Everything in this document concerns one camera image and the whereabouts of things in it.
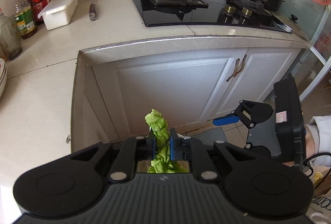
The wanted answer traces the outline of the white sleeve forearm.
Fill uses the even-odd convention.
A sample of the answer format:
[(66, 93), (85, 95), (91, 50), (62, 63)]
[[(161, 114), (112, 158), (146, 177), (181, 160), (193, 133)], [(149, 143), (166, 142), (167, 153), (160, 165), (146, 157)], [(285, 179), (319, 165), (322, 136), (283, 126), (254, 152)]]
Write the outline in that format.
[(331, 116), (315, 116), (305, 125), (306, 157), (330, 153)]

